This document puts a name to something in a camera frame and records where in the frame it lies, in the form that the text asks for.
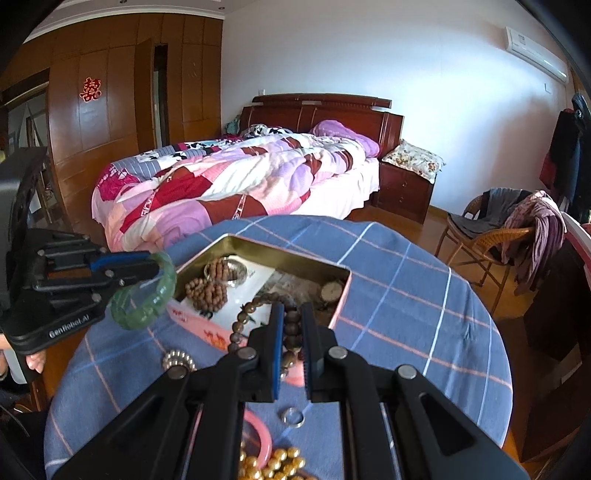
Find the wooden cabinet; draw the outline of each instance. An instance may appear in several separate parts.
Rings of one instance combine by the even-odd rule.
[[[195,15],[112,15],[59,28],[18,50],[0,76],[0,96],[6,99],[6,91],[21,81],[34,80],[31,87],[49,81],[54,179],[76,232],[95,231],[90,197],[103,169],[156,145],[155,44],[167,45],[166,80],[160,87],[166,88],[170,142],[220,136],[222,27],[222,20]],[[88,77],[100,80],[101,95],[85,102],[80,92]],[[5,150],[7,121],[0,109]]]
[[[419,223],[425,221],[433,193],[431,183],[412,171],[380,163],[379,185],[374,206]]]

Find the silver ring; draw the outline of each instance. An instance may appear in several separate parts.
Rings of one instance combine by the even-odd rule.
[[[305,420],[304,413],[295,407],[289,407],[281,414],[281,421],[293,429],[300,428]]]

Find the comforter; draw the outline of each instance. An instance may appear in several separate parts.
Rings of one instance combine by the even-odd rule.
[[[163,249],[223,220],[291,213],[312,185],[366,159],[355,140],[293,133],[188,150],[144,154],[129,168],[111,164],[99,179],[93,218],[112,251]],[[146,161],[163,169],[141,178],[137,170]]]

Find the wooden headboard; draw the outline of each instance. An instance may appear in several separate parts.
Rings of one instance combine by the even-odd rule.
[[[380,158],[400,143],[404,117],[374,110],[390,108],[391,100],[339,93],[280,93],[254,97],[252,103],[242,109],[242,130],[265,124],[308,133],[320,121],[331,119],[375,140],[381,148]]]

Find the nightstand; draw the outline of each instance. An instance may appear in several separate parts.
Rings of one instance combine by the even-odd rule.
[[[431,203],[433,184],[415,172],[390,163],[379,164],[379,191],[372,205],[423,223]]]

